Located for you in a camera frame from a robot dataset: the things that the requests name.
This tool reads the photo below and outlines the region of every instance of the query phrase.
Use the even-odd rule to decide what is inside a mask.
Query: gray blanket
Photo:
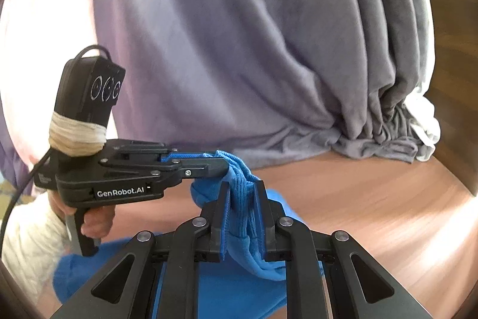
[[[429,87],[435,64],[433,21],[431,19],[430,0],[413,0],[415,10],[418,43],[420,48],[420,71],[418,92],[424,94]]]
[[[225,149],[251,167],[333,148],[411,162],[414,0],[94,0],[127,69],[119,136]]]

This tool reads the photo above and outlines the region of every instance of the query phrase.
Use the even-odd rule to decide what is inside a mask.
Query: blue fabric
[[[268,190],[267,196],[269,199],[281,202],[287,215],[298,218],[280,194]],[[59,301],[62,304],[65,303],[112,256],[121,250],[128,240],[129,238],[104,243],[93,257],[81,257],[74,254],[63,257],[53,276],[53,288]],[[247,246],[246,242],[239,245],[244,250],[247,249]],[[237,319],[267,318],[285,305],[286,285],[284,279],[276,281],[271,277],[255,276],[251,270],[259,270],[256,272],[262,274],[265,273],[265,270],[263,264],[258,263],[252,266],[252,261],[249,259],[249,261],[237,262],[227,253],[225,260],[221,263],[199,264],[199,319],[223,319],[232,316]],[[243,266],[244,263],[249,265],[248,269]],[[274,270],[275,278],[278,278],[278,275],[283,272],[284,266],[282,262],[277,264],[279,266]],[[156,294],[155,310],[159,302],[161,282],[162,279],[160,279]]]
[[[217,199],[222,181],[230,184],[231,212],[225,260],[199,266],[199,318],[266,318],[285,305],[285,263],[261,259],[253,212],[254,181],[258,180],[236,156],[218,151],[210,154],[171,154],[171,158],[222,157],[229,162],[223,178],[196,179],[191,185],[194,202],[202,207]],[[280,202],[285,214],[301,220],[280,194],[267,191],[269,199]],[[94,257],[68,255],[61,259],[53,287],[63,303],[74,294],[128,239],[100,246]]]

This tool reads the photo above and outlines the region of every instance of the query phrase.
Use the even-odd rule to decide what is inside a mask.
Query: white sleeve
[[[47,193],[13,209],[2,261],[34,304],[64,254],[67,241],[66,227],[50,208]]]

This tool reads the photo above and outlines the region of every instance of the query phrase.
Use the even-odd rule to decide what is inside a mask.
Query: wooden surface
[[[478,279],[478,199],[434,158],[409,165],[327,153],[256,173],[310,228],[348,231],[435,319],[450,319]],[[196,216],[188,184],[118,206],[109,239],[171,231]],[[58,307],[51,290],[40,304],[47,317]]]
[[[478,192],[478,0],[431,0],[436,67],[426,94],[442,137],[435,156]]]

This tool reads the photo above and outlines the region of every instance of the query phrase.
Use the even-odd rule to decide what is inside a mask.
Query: metal pivot bolt
[[[345,242],[346,240],[348,240],[348,234],[342,230],[336,231],[334,236],[336,240],[339,240],[341,242]]]
[[[288,227],[288,226],[292,226],[292,224],[294,223],[294,220],[290,218],[289,216],[283,216],[282,218],[279,219],[279,223],[282,226]]]
[[[196,226],[196,227],[205,226],[206,223],[207,223],[206,218],[203,218],[202,216],[198,216],[197,218],[193,219],[193,226]]]
[[[147,242],[151,239],[151,233],[149,231],[141,231],[136,236],[139,242]]]

